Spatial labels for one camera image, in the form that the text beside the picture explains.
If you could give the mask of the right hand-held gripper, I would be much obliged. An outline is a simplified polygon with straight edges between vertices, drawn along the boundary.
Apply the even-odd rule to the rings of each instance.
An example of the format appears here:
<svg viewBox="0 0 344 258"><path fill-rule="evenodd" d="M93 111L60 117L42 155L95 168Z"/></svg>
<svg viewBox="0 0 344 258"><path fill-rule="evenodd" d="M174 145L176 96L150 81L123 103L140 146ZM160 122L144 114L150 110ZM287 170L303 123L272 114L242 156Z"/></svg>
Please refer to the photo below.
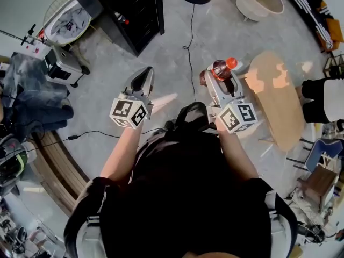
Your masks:
<svg viewBox="0 0 344 258"><path fill-rule="evenodd" d="M207 116L210 124L219 119L226 127L228 133L245 131L256 125L259 121L252 103L246 103L242 95L242 84L237 71L231 70L231 82L234 87L234 96L226 94L218 86L213 73L205 70L205 82L212 102L207 107Z"/></svg>

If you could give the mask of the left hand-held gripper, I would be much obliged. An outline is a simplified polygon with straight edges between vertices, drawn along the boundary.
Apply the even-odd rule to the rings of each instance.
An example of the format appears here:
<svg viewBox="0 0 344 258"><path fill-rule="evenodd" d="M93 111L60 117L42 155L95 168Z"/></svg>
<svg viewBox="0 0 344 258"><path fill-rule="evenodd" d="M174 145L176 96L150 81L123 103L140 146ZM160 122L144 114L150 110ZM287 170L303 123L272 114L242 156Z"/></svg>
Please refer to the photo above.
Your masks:
<svg viewBox="0 0 344 258"><path fill-rule="evenodd" d="M154 69L141 68L130 76L125 90L113 100L109 117L120 127L137 129L144 119L150 120L153 103Z"/></svg>

